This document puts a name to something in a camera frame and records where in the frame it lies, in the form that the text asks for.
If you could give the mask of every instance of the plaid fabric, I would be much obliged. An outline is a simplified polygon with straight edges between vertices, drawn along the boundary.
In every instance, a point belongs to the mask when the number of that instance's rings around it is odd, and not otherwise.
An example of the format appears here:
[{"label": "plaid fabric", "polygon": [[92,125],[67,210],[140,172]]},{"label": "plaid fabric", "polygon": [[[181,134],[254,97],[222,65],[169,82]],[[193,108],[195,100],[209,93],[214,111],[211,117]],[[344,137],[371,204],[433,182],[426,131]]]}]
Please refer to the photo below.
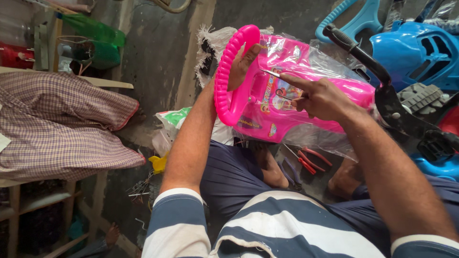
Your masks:
[{"label": "plaid fabric", "polygon": [[145,164],[111,133],[139,103],[68,73],[0,74],[0,179],[79,180]]}]

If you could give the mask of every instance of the navy shorts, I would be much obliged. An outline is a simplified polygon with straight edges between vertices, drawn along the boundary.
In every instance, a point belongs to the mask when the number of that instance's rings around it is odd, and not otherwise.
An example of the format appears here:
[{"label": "navy shorts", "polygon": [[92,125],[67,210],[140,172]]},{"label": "navy shorts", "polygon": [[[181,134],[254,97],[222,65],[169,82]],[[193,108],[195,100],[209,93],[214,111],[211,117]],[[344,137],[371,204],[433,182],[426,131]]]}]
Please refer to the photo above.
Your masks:
[{"label": "navy shorts", "polygon": [[[426,177],[459,231],[459,183]],[[211,141],[200,191],[212,213],[230,219],[254,196],[270,190],[272,188],[263,183],[263,173],[249,149]],[[369,199],[366,186],[359,186],[353,199],[324,206],[390,257],[389,230]]]}]

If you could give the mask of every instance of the navy and white striped shirt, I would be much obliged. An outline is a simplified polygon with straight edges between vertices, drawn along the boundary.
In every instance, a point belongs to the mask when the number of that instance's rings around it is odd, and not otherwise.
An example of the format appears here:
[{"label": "navy and white striped shirt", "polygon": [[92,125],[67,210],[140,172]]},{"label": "navy and white striped shirt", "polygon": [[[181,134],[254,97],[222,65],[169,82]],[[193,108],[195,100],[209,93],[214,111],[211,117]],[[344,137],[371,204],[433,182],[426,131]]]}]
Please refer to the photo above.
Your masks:
[{"label": "navy and white striped shirt", "polygon": [[[155,200],[142,258],[383,258],[381,252],[315,200],[267,191],[252,198],[220,231],[211,249],[202,198],[187,188]],[[392,257],[459,257],[459,243],[414,235],[392,244]]]}]

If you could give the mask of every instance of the shirt sleeve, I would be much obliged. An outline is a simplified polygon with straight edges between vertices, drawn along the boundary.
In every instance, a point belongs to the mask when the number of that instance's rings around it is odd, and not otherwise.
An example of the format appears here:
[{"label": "shirt sleeve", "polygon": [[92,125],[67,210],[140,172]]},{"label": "shirt sleeve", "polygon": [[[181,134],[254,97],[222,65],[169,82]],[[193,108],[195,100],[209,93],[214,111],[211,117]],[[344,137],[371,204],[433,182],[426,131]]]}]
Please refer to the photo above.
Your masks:
[{"label": "shirt sleeve", "polygon": [[206,232],[201,196],[188,188],[167,190],[153,204],[142,258],[207,257]]},{"label": "shirt sleeve", "polygon": [[412,235],[394,241],[392,258],[459,258],[459,243],[442,236]]}]

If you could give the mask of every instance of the green plastic bottle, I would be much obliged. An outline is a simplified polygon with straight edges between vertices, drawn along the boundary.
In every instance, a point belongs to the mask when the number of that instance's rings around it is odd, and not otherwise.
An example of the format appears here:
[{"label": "green plastic bottle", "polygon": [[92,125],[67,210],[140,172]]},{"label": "green plastic bottle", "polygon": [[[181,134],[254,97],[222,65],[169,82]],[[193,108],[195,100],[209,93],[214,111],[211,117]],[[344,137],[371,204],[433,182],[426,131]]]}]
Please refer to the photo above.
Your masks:
[{"label": "green plastic bottle", "polygon": [[61,19],[70,25],[79,35],[90,39],[124,46],[126,35],[121,30],[107,26],[81,13],[61,14]]}]

